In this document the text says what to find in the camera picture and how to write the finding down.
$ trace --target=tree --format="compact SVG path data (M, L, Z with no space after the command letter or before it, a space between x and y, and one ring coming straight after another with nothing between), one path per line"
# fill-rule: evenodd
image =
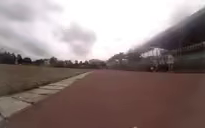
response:
M52 57L52 58L49 60L49 62L50 62L50 65L55 66L56 63L58 62L58 59L55 58L55 57Z
M20 54L17 55L16 59L17 59L17 63L18 64L22 64L23 63L23 59L22 59L22 56Z
M31 58L25 57L25 58L23 59L23 64L32 64Z
M39 59L39 60L35 60L34 62L33 62L35 65L44 65L44 60L43 59Z

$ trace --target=gray cloud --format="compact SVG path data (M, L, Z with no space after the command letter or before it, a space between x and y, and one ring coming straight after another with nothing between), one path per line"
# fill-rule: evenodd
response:
M63 34L63 40L77 55L87 55L96 41L96 34L93 31L84 29L77 24L72 24L69 28L64 29Z
M0 49L33 58L53 56L48 43L31 32L36 30L35 22L61 9L49 0L0 0Z

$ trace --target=road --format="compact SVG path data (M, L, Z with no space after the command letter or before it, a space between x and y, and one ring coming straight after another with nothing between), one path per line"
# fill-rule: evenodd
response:
M205 74L95 71L8 127L205 128Z

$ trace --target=cloud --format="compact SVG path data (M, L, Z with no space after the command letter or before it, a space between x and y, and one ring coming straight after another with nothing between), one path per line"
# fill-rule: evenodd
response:
M59 25L50 16L61 11L49 0L0 0L0 49L33 58L53 56L51 45L59 39L52 31Z
M96 41L96 34L93 31L84 29L78 24L71 24L63 30L63 40L70 46L77 55L87 55Z

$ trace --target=grass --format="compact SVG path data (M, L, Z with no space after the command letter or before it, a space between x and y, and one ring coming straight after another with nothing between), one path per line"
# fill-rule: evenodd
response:
M0 64L0 96L36 88L87 71L89 70Z

